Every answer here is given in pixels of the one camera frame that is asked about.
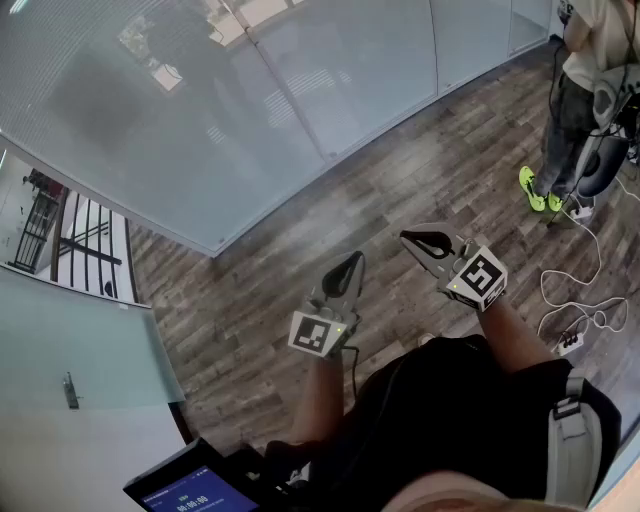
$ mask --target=white cable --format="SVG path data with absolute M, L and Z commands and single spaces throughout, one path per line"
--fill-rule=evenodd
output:
M 627 190 L 627 188 L 626 188 L 626 187 L 622 184 L 622 182 L 620 181 L 620 178 L 618 178 L 617 176 L 616 176 L 616 181 L 617 181 L 618 183 L 620 183 L 620 186 L 622 187 L 622 190 L 624 190 L 624 193 L 625 193 L 625 194 L 627 194 L 628 196 L 633 197 L 636 201 L 640 202 L 640 197 L 638 197 L 637 195 L 632 194 L 631 192 L 629 192 L 629 191 Z
M 594 235 L 593 231 L 591 231 L 589 228 L 587 228 L 586 226 L 583 226 L 579 222 L 577 222 L 574 219 L 572 219 L 571 216 L 568 215 L 567 212 L 564 211 L 564 208 L 562 209 L 562 213 L 564 213 L 564 215 L 571 222 L 573 222 L 574 224 L 577 224 L 582 229 L 584 229 L 587 233 L 589 233 L 593 237 L 593 239 L 596 241 L 596 249 L 598 250 L 598 270 L 596 270 L 596 273 L 593 275 L 593 277 L 591 279 L 589 279 L 588 282 L 580 281 L 579 279 L 576 279 L 575 277 L 573 277 L 571 274 L 569 274 L 567 272 L 562 272 L 561 270 L 545 270 L 545 271 L 542 272 L 542 274 L 540 275 L 540 291 L 542 292 L 542 298 L 544 299 L 544 301 L 549 306 L 551 306 L 553 308 L 556 308 L 556 309 L 554 309 L 552 311 L 549 311 L 546 315 L 544 315 L 542 317 L 542 319 L 540 320 L 540 324 L 538 325 L 538 336 L 540 335 L 540 331 L 542 330 L 542 325 L 544 324 L 544 321 L 548 317 L 550 317 L 551 315 L 555 315 L 556 313 L 559 313 L 560 311 L 562 311 L 563 309 L 566 309 L 568 307 L 574 307 L 574 308 L 579 309 L 582 312 L 582 315 L 580 317 L 578 317 L 576 320 L 574 320 L 571 323 L 571 325 L 565 329 L 565 331 L 568 331 L 574 325 L 579 324 L 582 320 L 584 320 L 586 318 L 587 319 L 587 327 L 585 328 L 584 331 L 582 331 L 581 334 L 583 334 L 583 335 L 586 334 L 586 332 L 589 330 L 589 325 L 592 322 L 598 329 L 609 329 L 610 331 L 615 332 L 615 333 L 622 332 L 624 330 L 625 326 L 627 325 L 627 317 L 629 316 L 629 303 L 627 302 L 627 299 L 624 298 L 624 297 L 611 297 L 610 299 L 603 300 L 602 302 L 600 302 L 598 304 L 583 304 L 581 302 L 574 302 L 574 301 L 565 302 L 564 304 L 553 304 L 551 301 L 549 301 L 549 299 L 547 299 L 547 296 L 544 293 L 544 276 L 545 275 L 547 275 L 547 274 L 558 274 L 558 275 L 566 276 L 566 277 L 570 278 L 572 281 L 574 281 L 574 282 L 576 282 L 578 284 L 581 284 L 581 285 L 584 285 L 584 286 L 590 286 L 596 280 L 596 278 L 600 274 L 600 270 L 602 269 L 602 257 L 600 255 L 600 243 L 598 242 L 598 237 L 596 235 Z M 619 301 L 620 304 L 624 303 L 624 307 L 625 307 L 624 320 L 622 322 L 622 326 L 620 326 L 617 329 L 612 327 L 610 324 L 607 323 L 607 315 L 605 314 L 605 312 L 603 310 L 596 309 L 596 311 L 592 315 L 589 315 L 589 313 L 587 313 L 587 311 L 585 311 L 585 309 L 584 309 L 584 308 L 600 308 L 604 304 L 607 304 L 607 303 L 612 302 L 612 301 Z M 558 341 L 556 346 L 553 348 L 554 351 L 556 350 L 556 348 L 558 347 L 559 344 L 560 344 L 560 341 Z

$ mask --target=beige t-shirt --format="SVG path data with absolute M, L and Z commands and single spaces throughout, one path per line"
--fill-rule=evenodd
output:
M 618 0 L 571 0 L 575 11 L 591 28 L 589 39 L 582 50 L 572 53 L 563 69 L 571 80 L 589 91 L 599 72 L 608 71 L 625 64 L 629 41 L 613 2 Z M 621 0 L 629 16 L 629 27 L 633 26 L 634 7 L 628 0 Z M 634 47 L 640 50 L 640 21 L 636 24 Z

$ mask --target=floor plank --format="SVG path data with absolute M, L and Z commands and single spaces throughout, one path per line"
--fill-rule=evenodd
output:
M 239 437 L 262 448 L 286 436 L 306 372 L 304 356 L 286 348 L 290 316 L 314 269 L 341 253 L 359 248 L 367 256 L 363 323 L 351 340 L 361 349 L 359 383 L 427 332 L 477 332 L 472 312 L 435 293 L 435 280 L 402 249 L 397 235 L 405 227 L 448 221 L 490 243 L 510 268 L 508 295 L 532 327 L 549 311 L 540 295 L 542 270 L 590 278 L 597 269 L 593 239 L 566 220 L 547 228 L 550 215 L 530 211 L 517 181 L 521 165 L 535 169 L 542 161 L 552 52 L 551 45 L 537 48 L 425 108 L 215 260 L 146 228 L 131 229 L 139 293 L 154 307 L 194 432 L 220 449 Z M 640 181 L 622 179 L 640 189 Z M 618 405 L 625 431 L 640 417 L 639 214 L 640 204 L 614 184 L 590 223 L 602 246 L 597 281 L 588 289 L 566 278 L 548 282 L 554 300 L 633 294 L 624 332 L 592 328 L 586 346 L 569 356 Z M 621 313 L 610 310 L 614 322 Z M 550 345 L 572 315 L 549 321 L 543 337 Z M 349 400 L 351 357 L 345 355 Z

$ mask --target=neon green shoe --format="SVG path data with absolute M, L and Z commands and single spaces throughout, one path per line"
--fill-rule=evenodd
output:
M 533 171 L 529 169 L 526 165 L 520 169 L 520 186 L 524 193 L 529 197 L 529 204 L 531 208 L 533 208 L 536 212 L 543 212 L 545 209 L 545 201 L 544 197 L 537 195 L 533 191 L 533 180 L 535 179 L 535 174 Z
M 562 205 L 564 204 L 564 201 L 560 199 L 557 195 L 555 195 L 553 192 L 549 192 L 549 196 L 547 197 L 547 202 L 549 203 L 549 208 L 553 212 L 559 212 L 560 208 L 562 208 Z

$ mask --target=blue screen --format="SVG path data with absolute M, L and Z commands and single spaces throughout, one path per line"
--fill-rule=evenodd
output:
M 258 508 L 206 466 L 142 501 L 154 512 L 249 512 Z

